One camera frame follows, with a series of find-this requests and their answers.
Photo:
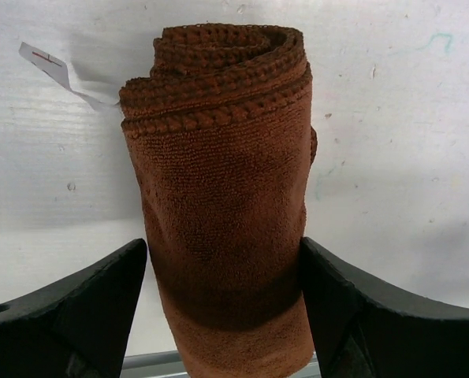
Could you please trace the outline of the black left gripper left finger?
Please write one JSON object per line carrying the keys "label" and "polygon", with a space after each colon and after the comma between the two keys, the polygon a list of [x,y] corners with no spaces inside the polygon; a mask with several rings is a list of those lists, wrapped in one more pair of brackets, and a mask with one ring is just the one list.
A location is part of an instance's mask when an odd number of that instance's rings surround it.
{"label": "black left gripper left finger", "polygon": [[135,239],[85,269],[0,304],[0,377],[118,377],[147,245]]}

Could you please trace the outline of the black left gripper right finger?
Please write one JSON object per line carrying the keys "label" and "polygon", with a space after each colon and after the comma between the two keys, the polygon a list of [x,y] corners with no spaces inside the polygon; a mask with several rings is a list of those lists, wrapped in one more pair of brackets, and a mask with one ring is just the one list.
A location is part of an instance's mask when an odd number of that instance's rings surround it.
{"label": "black left gripper right finger", "polygon": [[425,298],[310,238],[299,278],[323,377],[469,377],[469,309]]}

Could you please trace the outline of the rust orange towel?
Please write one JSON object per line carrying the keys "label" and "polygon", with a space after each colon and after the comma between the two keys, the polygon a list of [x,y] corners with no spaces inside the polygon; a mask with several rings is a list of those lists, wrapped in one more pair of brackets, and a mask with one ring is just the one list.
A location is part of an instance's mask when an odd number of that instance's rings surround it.
{"label": "rust orange towel", "polygon": [[298,283],[317,149],[302,33],[165,28],[119,92],[162,308],[192,377],[287,377],[314,345]]}

